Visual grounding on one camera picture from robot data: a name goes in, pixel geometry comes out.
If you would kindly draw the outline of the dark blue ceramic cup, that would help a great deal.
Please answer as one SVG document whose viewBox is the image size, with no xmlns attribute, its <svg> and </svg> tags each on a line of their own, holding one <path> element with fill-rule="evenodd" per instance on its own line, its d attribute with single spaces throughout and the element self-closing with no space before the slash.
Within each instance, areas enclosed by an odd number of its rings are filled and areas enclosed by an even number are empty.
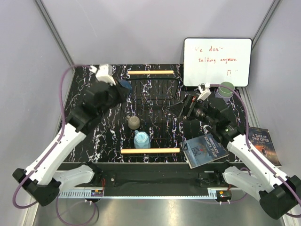
<svg viewBox="0 0 301 226">
<path fill-rule="evenodd" d="M 132 86 L 127 80 L 119 80 L 119 83 L 122 87 L 128 89 L 130 92 L 132 91 Z"/>
</svg>

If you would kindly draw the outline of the sage green plastic cup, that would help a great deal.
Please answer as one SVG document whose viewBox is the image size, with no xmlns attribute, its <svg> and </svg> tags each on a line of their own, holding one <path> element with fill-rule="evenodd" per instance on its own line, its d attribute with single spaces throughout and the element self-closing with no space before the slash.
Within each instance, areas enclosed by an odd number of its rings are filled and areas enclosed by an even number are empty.
<svg viewBox="0 0 301 226">
<path fill-rule="evenodd" d="M 217 93 L 223 98 L 230 98 L 233 96 L 234 85 L 231 82 L 223 82 L 217 89 Z"/>
</svg>

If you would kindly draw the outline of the lavender plastic cup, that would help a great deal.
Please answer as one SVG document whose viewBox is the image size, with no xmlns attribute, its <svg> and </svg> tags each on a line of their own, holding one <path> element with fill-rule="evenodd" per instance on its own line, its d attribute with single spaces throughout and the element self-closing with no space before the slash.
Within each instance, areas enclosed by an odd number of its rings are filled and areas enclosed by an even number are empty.
<svg viewBox="0 0 301 226">
<path fill-rule="evenodd" d="M 216 94 L 216 98 L 221 98 L 224 100 L 225 103 L 229 102 L 229 100 L 233 97 L 233 92 L 222 92 L 221 89 L 218 89 Z"/>
</svg>

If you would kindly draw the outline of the light blue faceted cup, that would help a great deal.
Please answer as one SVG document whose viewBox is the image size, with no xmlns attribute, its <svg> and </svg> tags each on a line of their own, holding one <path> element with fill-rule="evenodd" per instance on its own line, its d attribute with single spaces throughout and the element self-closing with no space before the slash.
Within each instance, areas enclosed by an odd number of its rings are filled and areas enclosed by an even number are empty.
<svg viewBox="0 0 301 226">
<path fill-rule="evenodd" d="M 135 130 L 134 146 L 136 149 L 149 149 L 151 147 L 149 135 L 144 131 Z"/>
</svg>

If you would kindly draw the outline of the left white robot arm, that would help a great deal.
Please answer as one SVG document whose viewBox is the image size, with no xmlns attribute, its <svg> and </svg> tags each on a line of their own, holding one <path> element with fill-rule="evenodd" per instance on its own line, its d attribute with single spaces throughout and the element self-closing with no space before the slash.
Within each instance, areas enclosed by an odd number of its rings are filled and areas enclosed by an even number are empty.
<svg viewBox="0 0 301 226">
<path fill-rule="evenodd" d="M 103 81 L 91 85 L 82 101 L 63 119 L 61 130 L 46 150 L 27 168 L 13 172 L 13 178 L 19 183 L 16 190 L 23 188 L 36 203 L 47 206 L 67 189 L 81 184 L 99 185 L 102 170 L 92 162 L 61 173 L 57 169 L 110 109 L 126 102 L 131 91 L 131 84 L 126 80 L 116 81 L 114 85 Z"/>
</svg>

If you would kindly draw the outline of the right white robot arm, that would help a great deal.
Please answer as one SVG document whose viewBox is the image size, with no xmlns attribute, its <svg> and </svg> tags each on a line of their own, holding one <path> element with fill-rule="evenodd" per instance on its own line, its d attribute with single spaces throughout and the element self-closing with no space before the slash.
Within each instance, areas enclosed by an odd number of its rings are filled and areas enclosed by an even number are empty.
<svg viewBox="0 0 301 226">
<path fill-rule="evenodd" d="M 178 117 L 198 120 L 209 126 L 213 138 L 229 152 L 235 154 L 253 175 L 241 172 L 230 163 L 214 174 L 218 186 L 234 185 L 259 203 L 272 219 L 288 215 L 289 211 L 301 203 L 301 180 L 298 176 L 288 176 L 274 166 L 248 137 L 249 129 L 244 129 L 232 120 L 233 112 L 221 98 L 208 101 L 198 100 L 188 95 L 184 100 L 169 106 Z"/>
</svg>

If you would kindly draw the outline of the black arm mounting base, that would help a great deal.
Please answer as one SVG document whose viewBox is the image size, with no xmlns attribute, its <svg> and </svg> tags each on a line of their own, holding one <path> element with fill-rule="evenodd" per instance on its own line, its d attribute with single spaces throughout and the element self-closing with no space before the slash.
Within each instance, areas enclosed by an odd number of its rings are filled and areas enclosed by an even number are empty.
<svg viewBox="0 0 301 226">
<path fill-rule="evenodd" d="M 224 163 L 191 169 L 186 163 L 97 163 L 105 179 L 104 188 L 201 187 L 228 189 L 220 172 Z"/>
</svg>

